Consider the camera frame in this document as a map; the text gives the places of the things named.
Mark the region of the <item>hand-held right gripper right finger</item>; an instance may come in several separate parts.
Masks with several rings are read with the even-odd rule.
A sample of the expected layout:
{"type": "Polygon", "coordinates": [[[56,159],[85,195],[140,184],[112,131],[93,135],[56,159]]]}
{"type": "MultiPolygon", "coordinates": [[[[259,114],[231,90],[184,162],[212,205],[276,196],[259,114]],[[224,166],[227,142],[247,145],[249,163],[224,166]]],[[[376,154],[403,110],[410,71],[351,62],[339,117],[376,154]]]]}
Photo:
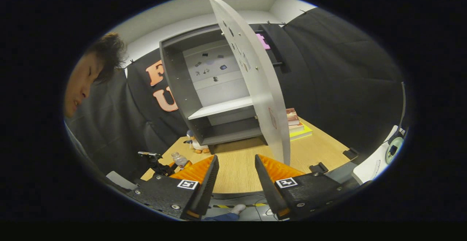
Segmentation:
{"type": "Polygon", "coordinates": [[[347,194],[347,188],[323,173],[302,173],[261,154],[255,155],[262,191],[278,219],[301,221],[320,213],[347,194]]]}

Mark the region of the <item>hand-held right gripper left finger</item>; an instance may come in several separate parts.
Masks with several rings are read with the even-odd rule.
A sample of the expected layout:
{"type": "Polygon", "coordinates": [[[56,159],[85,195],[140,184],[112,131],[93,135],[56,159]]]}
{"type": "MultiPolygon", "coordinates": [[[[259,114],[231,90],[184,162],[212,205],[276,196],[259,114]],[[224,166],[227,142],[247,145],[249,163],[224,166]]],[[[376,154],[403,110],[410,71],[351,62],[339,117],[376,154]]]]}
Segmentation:
{"type": "Polygon", "coordinates": [[[200,221],[207,212],[219,167],[213,155],[171,176],[154,174],[127,196],[171,219],[200,221]]]}

